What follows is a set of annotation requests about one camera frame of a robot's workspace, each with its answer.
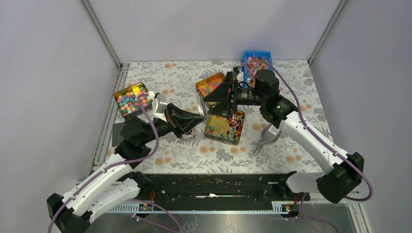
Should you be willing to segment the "metal scoop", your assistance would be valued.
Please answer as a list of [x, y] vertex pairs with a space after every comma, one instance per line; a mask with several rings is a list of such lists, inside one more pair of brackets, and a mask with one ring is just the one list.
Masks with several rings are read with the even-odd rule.
[[261, 142], [258, 144], [253, 155], [256, 156], [259, 154], [265, 145], [274, 143], [280, 137], [281, 133], [282, 131], [273, 125], [265, 127], [261, 132]]

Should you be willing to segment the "white jar lid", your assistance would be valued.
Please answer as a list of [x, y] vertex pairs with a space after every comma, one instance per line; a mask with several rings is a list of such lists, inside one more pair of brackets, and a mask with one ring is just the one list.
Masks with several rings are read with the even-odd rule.
[[204, 118], [208, 118], [208, 108], [200, 96], [197, 97], [197, 105], [199, 114]]

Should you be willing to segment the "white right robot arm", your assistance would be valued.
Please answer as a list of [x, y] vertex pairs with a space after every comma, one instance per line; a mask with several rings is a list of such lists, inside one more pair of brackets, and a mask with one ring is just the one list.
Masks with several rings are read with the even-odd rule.
[[349, 199], [365, 179], [364, 158], [357, 152], [349, 154], [332, 143], [302, 115], [301, 109], [280, 94], [277, 72], [269, 69], [256, 74], [253, 88], [241, 88], [234, 72], [225, 79], [204, 102], [212, 102], [208, 113], [221, 117], [234, 115], [239, 105], [259, 106], [268, 126], [262, 130], [263, 144], [274, 143], [282, 133], [297, 142], [319, 165], [321, 172], [294, 173], [279, 186], [279, 195], [291, 200], [297, 193], [318, 193], [332, 203]]

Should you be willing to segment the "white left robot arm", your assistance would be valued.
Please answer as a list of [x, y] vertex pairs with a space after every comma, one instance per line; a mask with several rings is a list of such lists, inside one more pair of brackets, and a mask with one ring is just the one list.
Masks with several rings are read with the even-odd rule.
[[63, 195], [47, 198], [51, 218], [48, 232], [57, 227], [62, 233], [84, 233], [111, 208], [137, 197], [149, 197], [151, 182], [134, 169], [152, 157], [160, 137], [174, 133], [180, 138], [205, 119], [205, 105], [198, 103], [198, 113], [184, 111], [174, 104], [156, 103], [154, 118], [146, 110], [146, 119], [129, 117], [123, 123], [123, 140], [99, 169]]

